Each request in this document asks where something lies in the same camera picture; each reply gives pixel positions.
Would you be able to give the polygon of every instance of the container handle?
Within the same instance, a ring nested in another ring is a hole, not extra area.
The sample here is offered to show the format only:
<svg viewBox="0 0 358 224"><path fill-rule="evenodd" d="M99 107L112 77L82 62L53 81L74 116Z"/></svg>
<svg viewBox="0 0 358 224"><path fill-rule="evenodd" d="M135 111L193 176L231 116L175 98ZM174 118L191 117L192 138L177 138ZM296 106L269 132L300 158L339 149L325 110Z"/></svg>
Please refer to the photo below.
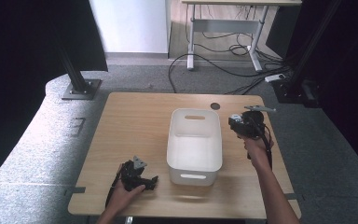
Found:
<svg viewBox="0 0 358 224"><path fill-rule="evenodd" d="M205 116L200 115L186 115L185 119L206 119Z"/></svg>
<svg viewBox="0 0 358 224"><path fill-rule="evenodd" d="M180 175L182 178L190 178L190 179L206 179L206 175Z"/></svg>

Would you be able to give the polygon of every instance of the white desk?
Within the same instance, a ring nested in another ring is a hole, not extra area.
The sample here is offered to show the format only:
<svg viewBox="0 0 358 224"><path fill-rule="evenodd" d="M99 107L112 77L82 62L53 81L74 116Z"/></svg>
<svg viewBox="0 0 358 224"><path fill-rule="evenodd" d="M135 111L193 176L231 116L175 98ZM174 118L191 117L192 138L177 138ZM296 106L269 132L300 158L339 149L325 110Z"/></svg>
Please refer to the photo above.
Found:
<svg viewBox="0 0 358 224"><path fill-rule="evenodd" d="M182 3L192 5L190 39L188 44L187 69L194 69L194 32L215 32L215 33L238 33L254 34L252 45L248 46L249 56L254 64L255 71L261 71L261 65L255 54L258 39L266 19L269 6L299 6L301 0L182 0ZM232 21L232 20L204 20L195 18L196 5L246 5L264 6L259 20L254 21Z"/></svg>

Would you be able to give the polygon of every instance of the wooden table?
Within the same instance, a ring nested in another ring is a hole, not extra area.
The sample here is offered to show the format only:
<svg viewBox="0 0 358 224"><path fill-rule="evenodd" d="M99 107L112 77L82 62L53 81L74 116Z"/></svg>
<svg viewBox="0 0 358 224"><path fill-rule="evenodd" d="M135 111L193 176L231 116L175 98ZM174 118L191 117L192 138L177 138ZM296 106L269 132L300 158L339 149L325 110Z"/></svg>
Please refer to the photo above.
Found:
<svg viewBox="0 0 358 224"><path fill-rule="evenodd" d="M166 160L172 112L177 108L211 109L212 103L220 104L215 111L222 131L222 168L210 187L175 185ZM259 96L111 93L77 180L76 187L85 191L73 194L69 211L100 215L118 166L136 155L148 164L142 177L158 175L158 186L144 191L122 216L266 218L255 168L246 159L243 142L227 123L231 114L246 111L245 105L263 105L263 101ZM275 139L268 114L263 113ZM293 195L279 142L275 142L273 171L283 192ZM296 199L289 202L300 217Z"/></svg>
<svg viewBox="0 0 358 224"><path fill-rule="evenodd" d="M190 23L190 38L188 44L187 69L194 69L194 32L254 34L252 45L248 46L249 56L255 67L255 71L262 71L255 49L266 20L269 6L300 6L301 0L181 0L182 3L192 5L193 12ZM238 20L205 20L196 19L196 5L227 5L227 6L263 6L263 12L259 19Z"/></svg>

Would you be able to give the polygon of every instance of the human hand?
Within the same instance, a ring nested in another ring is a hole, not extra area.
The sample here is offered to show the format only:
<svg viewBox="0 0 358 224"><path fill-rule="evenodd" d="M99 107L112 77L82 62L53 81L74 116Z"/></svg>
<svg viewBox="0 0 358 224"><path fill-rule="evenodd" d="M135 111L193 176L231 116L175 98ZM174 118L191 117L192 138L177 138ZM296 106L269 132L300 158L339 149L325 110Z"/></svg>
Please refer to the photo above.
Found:
<svg viewBox="0 0 358 224"><path fill-rule="evenodd" d="M266 145L262 138L253 139L245 137L237 133L237 136L243 140L244 148L248 151L249 156L252 158L252 165L255 168L269 167L269 159L266 153ZM266 135L267 141L270 142L270 146L274 145L274 142L269 139L269 134Z"/></svg>
<svg viewBox="0 0 358 224"><path fill-rule="evenodd" d="M119 214L122 210L124 210L134 198L136 198L144 191L144 189L145 185L141 185L133 189L132 191L127 191L126 189L124 189L123 182L121 181L121 179L119 179L115 185L115 190L113 191L109 203L101 214L97 223L112 223L115 216Z"/></svg>

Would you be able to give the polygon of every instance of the desk leg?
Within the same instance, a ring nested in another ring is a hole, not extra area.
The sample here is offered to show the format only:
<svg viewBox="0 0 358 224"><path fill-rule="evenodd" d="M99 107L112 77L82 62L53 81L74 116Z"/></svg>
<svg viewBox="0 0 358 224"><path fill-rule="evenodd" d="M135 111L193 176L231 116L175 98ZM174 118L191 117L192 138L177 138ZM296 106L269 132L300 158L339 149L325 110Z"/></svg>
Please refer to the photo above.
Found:
<svg viewBox="0 0 358 224"><path fill-rule="evenodd" d="M188 55L187 55L187 70L194 69L194 20L196 18L196 5L193 5L193 13L190 23L190 40L188 43Z"/></svg>
<svg viewBox="0 0 358 224"><path fill-rule="evenodd" d="M257 48L258 39L260 38L261 31L263 30L263 25L264 25L264 22L266 20L266 16L267 16L268 11L269 11L269 7L264 6L261 19L258 21L257 31L256 31L255 37L254 37L254 39L252 41L252 45L248 46L249 56L251 56L252 63L254 64L256 72L260 72L261 70L263 70L261 68L260 61L258 61L257 55L255 54L255 49Z"/></svg>

